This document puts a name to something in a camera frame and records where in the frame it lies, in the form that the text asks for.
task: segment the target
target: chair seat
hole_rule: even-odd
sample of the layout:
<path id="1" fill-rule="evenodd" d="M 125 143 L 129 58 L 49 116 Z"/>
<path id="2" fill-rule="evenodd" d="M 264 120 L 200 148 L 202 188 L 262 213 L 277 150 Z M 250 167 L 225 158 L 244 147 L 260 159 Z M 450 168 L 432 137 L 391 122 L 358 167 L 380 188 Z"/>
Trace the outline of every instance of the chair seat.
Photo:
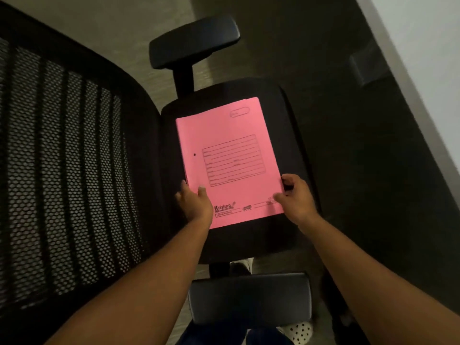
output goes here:
<path id="1" fill-rule="evenodd" d="M 299 174 L 310 182 L 295 118 L 278 85 L 264 79 L 246 78 L 206 87 L 171 102 L 161 113 L 161 182 L 174 232 L 184 225 L 184 218 L 173 195 L 185 179 L 175 120 L 252 97 L 259 98 L 280 174 Z M 215 228 L 209 233 L 200 262 L 233 261 L 279 252 L 292 248 L 297 239 L 298 229 L 284 214 Z"/>

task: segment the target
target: white shoe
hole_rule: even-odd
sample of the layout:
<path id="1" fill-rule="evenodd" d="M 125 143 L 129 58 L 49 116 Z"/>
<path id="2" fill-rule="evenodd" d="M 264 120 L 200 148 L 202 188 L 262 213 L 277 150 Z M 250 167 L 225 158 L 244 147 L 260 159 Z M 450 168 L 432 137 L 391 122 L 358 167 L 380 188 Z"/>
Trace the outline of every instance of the white shoe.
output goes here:
<path id="1" fill-rule="evenodd" d="M 249 272 L 252 274 L 253 273 L 253 261 L 254 261 L 254 258 L 248 258 L 248 259 L 235 260 L 235 261 L 230 262 L 230 264 L 233 264 L 233 263 L 243 264 L 246 267 L 246 269 L 248 269 Z"/>
<path id="2" fill-rule="evenodd" d="M 310 322 L 301 322 L 276 328 L 287 336 L 294 345 L 305 345 L 313 336 L 313 326 Z"/>

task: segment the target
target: pink folder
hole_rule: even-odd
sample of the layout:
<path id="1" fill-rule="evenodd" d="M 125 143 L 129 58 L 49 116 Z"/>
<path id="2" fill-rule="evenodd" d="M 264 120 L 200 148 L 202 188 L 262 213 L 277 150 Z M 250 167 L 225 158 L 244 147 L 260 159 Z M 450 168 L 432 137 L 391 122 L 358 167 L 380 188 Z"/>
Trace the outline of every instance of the pink folder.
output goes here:
<path id="1" fill-rule="evenodd" d="M 214 206 L 211 229 L 283 213 L 282 191 L 258 98 L 176 119 L 187 183 L 206 187 Z"/>

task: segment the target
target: hand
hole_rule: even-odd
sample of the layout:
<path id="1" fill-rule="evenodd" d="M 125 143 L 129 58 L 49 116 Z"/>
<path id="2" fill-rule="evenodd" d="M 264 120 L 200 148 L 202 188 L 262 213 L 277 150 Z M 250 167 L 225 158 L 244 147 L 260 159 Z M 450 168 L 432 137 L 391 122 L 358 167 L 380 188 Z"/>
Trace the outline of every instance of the hand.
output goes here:
<path id="1" fill-rule="evenodd" d="M 187 220 L 203 220 L 208 229 L 213 222 L 213 206 L 206 193 L 206 188 L 199 187 L 198 194 L 190 190 L 189 186 L 182 180 L 181 191 L 176 193 L 176 200 L 185 213 Z"/>
<path id="2" fill-rule="evenodd" d="M 294 189 L 284 194 L 273 194 L 276 202 L 284 209 L 287 218 L 296 225 L 307 225 L 319 217 L 315 207 L 315 201 L 305 180 L 295 174 L 283 174 L 281 176 L 285 185 L 294 185 Z"/>

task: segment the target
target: person's left hand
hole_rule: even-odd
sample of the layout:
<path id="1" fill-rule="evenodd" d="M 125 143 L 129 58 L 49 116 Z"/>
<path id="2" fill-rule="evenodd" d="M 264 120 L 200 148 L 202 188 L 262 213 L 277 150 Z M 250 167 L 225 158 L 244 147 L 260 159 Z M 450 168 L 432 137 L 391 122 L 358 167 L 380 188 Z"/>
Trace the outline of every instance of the person's left hand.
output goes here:
<path id="1" fill-rule="evenodd" d="M 206 193 L 206 188 L 199 187 L 198 194 L 190 190 L 189 186 L 182 180 L 181 191 L 176 193 L 176 200 L 184 211 L 187 220 L 203 220 L 209 227 L 213 221 L 213 205 Z"/>

